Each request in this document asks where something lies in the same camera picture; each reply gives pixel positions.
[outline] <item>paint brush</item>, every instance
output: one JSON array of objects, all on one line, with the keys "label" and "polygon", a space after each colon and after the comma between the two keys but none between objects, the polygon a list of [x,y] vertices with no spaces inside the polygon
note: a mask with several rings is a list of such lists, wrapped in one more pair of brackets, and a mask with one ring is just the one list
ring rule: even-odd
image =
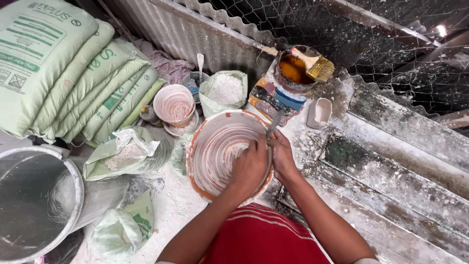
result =
[{"label": "paint brush", "polygon": [[308,57],[301,53],[297,48],[287,43],[283,43],[283,48],[291,55],[302,60],[305,68],[306,75],[311,79],[318,82],[326,82],[334,73],[334,64],[327,60],[323,55],[317,57]]},{"label": "paint brush", "polygon": [[270,123],[269,128],[267,129],[267,133],[265,133],[265,136],[267,138],[267,141],[270,139],[270,135],[272,135],[273,131],[275,128],[279,125],[280,120],[282,119],[282,116],[284,116],[285,113],[283,110],[280,110],[277,115],[272,119],[272,123]]}]

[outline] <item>orange liquid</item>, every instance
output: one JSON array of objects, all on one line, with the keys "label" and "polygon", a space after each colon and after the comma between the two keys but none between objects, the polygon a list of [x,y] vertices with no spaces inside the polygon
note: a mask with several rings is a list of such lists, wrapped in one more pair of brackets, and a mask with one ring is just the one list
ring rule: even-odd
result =
[{"label": "orange liquid", "polygon": [[293,55],[287,55],[280,60],[280,70],[292,82],[310,85],[314,80],[306,75],[306,66],[302,60]]}]

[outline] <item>light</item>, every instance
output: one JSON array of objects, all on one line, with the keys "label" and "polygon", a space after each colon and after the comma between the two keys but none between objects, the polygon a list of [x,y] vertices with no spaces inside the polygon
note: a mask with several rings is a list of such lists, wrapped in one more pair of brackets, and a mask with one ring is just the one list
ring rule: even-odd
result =
[{"label": "light", "polygon": [[439,26],[437,26],[437,29],[438,29],[441,37],[446,36],[446,28],[444,26],[439,25]]}]

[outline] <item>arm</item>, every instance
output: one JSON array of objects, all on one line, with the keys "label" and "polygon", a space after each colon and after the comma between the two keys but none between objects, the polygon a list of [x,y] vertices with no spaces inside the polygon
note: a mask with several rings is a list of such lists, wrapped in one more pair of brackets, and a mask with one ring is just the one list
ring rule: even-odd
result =
[{"label": "arm", "polygon": [[352,264],[362,258],[376,259],[365,239],[319,197],[296,168],[288,139],[279,131],[269,144],[274,147],[278,180],[303,214],[311,231],[336,264]]},{"label": "arm", "polygon": [[234,161],[225,190],[171,239],[157,262],[199,263],[226,218],[256,190],[266,170],[267,145],[265,135],[259,135]]}]

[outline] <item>sponge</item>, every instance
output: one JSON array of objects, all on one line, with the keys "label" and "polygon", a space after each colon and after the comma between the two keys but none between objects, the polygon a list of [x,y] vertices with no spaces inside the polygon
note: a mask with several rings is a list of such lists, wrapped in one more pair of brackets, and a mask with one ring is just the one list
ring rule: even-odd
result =
[{"label": "sponge", "polygon": [[306,102],[306,96],[302,94],[289,93],[285,91],[285,89],[281,86],[276,87],[275,91],[277,92],[275,94],[276,100],[281,101],[282,103],[296,111],[301,110],[301,107]]}]

